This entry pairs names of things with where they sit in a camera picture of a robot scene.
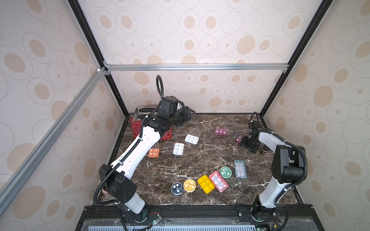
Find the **magenta pillbox clear lid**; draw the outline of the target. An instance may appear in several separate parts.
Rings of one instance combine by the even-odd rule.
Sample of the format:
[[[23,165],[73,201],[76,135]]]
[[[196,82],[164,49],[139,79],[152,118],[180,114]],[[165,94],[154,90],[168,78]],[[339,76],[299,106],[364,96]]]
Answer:
[[[235,143],[237,143],[238,145],[241,144],[243,138],[245,137],[244,134],[238,134],[236,137],[235,137]]]

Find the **light blue rectangular pillbox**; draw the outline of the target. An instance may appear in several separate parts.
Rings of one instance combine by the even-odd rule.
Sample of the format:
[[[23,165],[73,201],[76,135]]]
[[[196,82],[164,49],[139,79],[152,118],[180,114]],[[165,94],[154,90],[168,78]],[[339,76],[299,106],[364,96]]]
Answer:
[[[234,169],[235,169],[235,176],[238,179],[246,179],[247,172],[246,172],[246,165],[245,162],[242,160],[235,160],[234,161]]]

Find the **green round pillbox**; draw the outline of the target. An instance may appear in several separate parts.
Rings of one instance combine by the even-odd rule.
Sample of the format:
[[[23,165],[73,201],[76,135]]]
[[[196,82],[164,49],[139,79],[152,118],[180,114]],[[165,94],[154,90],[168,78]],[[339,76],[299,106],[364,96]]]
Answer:
[[[233,176],[232,170],[227,166],[221,167],[219,173],[224,179],[229,179]]]

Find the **red rectangular pillbox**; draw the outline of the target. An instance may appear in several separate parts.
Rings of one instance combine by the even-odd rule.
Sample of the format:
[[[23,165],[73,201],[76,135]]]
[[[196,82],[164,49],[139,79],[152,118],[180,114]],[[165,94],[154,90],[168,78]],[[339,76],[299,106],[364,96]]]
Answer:
[[[211,173],[209,175],[209,179],[215,185],[216,189],[219,192],[224,192],[229,187],[229,185],[227,184],[227,182],[223,179],[223,177],[221,176],[221,174],[219,172],[217,172],[217,171]]]

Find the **yellow lidded rectangular pillbox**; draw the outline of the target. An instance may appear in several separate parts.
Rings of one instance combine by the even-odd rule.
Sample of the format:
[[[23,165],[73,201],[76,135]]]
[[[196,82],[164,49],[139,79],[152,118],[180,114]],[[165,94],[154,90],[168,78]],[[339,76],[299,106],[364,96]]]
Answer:
[[[206,193],[209,194],[215,189],[215,185],[211,182],[209,177],[207,175],[201,176],[198,180],[198,185],[201,187],[201,189]]]

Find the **yellow round pillbox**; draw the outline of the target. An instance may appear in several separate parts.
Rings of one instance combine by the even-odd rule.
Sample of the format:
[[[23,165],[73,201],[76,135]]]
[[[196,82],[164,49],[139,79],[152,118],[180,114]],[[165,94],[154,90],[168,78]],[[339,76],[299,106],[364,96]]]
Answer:
[[[187,179],[184,181],[183,188],[186,192],[194,192],[196,189],[196,182],[193,179]]]

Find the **dark blue round pillbox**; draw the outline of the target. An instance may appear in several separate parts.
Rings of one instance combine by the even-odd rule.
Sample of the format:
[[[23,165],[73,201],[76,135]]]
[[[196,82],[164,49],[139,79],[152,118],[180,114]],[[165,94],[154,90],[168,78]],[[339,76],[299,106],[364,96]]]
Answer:
[[[171,186],[171,193],[175,196],[183,193],[183,185],[180,182],[174,182]]]

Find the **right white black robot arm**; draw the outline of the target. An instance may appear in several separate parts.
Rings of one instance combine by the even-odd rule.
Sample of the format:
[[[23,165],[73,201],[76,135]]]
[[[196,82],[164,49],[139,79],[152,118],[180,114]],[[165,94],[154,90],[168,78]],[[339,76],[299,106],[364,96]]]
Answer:
[[[287,141],[268,128],[263,128],[259,114],[251,114],[249,134],[244,136],[240,146],[256,153],[260,146],[274,153],[272,179],[265,190],[252,204],[251,215],[260,222],[264,215],[273,214],[279,207],[281,197],[292,187],[300,185],[307,177],[308,163],[305,148]]]

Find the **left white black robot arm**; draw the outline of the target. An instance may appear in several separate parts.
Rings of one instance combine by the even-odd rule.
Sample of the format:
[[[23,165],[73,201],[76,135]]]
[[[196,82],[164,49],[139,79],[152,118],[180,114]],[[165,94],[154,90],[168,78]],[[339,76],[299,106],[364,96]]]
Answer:
[[[126,151],[110,165],[103,164],[99,169],[101,182],[94,192],[93,205],[115,204],[135,214],[145,215],[146,203],[138,195],[131,177],[144,156],[166,132],[172,127],[183,126],[195,114],[178,98],[164,96],[161,76],[156,77],[156,85],[161,97],[159,104],[143,118],[139,134]]]

